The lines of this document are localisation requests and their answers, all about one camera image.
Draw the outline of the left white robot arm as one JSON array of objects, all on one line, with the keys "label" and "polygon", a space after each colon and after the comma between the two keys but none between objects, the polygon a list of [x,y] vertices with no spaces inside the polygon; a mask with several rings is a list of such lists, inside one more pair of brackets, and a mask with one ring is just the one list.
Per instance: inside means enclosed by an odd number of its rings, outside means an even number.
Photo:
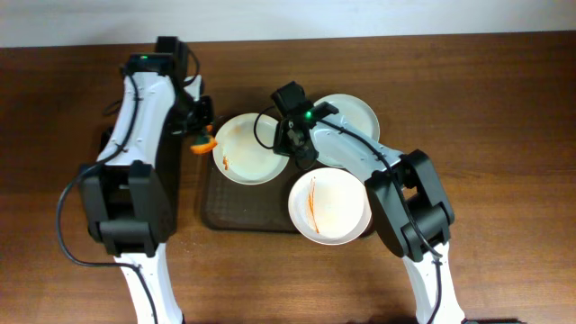
[{"label": "left white robot arm", "polygon": [[191,54],[133,54],[122,69],[124,97],[101,152],[78,178],[94,241],[126,279],[140,323],[182,323],[167,270],[176,232],[184,138],[194,154],[213,150],[213,110]]}]

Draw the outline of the orange green sponge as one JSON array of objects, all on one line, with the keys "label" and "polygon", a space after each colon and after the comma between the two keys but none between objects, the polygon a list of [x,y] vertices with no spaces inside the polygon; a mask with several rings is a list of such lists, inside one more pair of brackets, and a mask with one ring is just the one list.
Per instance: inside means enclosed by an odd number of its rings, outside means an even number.
[{"label": "orange green sponge", "polygon": [[195,155],[203,155],[212,151],[217,145],[218,141],[213,136],[213,126],[209,124],[194,134],[194,142],[190,150]]}]

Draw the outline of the white plate front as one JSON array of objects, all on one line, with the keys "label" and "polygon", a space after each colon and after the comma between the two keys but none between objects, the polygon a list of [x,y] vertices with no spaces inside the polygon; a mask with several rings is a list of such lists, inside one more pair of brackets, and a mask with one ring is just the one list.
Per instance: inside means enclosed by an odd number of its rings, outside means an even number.
[{"label": "white plate front", "polygon": [[292,186],[287,207],[304,237],[328,246],[358,239],[372,219],[364,185],[347,171],[330,167],[301,176]]}]

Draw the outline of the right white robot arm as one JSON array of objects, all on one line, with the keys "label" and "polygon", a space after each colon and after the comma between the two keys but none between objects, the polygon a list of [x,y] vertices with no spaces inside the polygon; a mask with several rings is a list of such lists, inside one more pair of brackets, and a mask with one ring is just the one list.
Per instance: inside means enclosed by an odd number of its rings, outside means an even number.
[{"label": "right white robot arm", "polygon": [[373,225],[406,267],[420,323],[464,323],[448,263],[454,210],[430,158],[387,148],[329,103],[276,106],[274,153],[336,160],[364,184]]}]

